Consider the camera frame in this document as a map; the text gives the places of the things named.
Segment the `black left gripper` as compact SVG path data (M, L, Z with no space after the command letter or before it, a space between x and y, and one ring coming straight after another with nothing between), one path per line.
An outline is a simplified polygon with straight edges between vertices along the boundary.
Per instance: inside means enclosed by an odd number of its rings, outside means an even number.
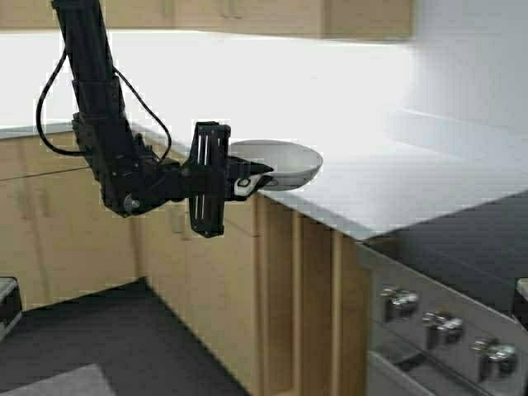
M258 189L263 175L229 179L228 174L264 174L274 168L229 156L231 129L215 121L199 121L188 159L181 167L181 187L188 200L191 230L203 238L224 233L224 202L245 201Z

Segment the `robot base left corner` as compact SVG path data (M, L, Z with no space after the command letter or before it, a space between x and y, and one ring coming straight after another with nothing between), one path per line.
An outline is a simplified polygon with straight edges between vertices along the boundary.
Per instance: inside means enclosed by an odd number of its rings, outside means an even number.
M1 278L1 340L17 325L22 316L20 286L16 277Z

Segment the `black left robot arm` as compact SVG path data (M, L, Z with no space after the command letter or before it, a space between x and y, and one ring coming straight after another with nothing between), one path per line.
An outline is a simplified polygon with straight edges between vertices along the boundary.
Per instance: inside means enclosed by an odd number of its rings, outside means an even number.
M98 1L53 1L65 48L61 59L73 73L78 112L72 119L78 150L92 169L106 208L127 218L168 203L188 201L191 228L204 238L224 232L224 205L245 201L271 183L272 167L229 155L231 129L215 121L196 123L184 163L158 156L125 114Z

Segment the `robot base right corner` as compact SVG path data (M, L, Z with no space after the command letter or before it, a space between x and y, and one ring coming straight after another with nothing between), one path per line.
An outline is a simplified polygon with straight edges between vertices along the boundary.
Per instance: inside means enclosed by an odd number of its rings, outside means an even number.
M527 281L528 279L520 278L516 282L516 290L513 300L512 316L524 328L527 329Z

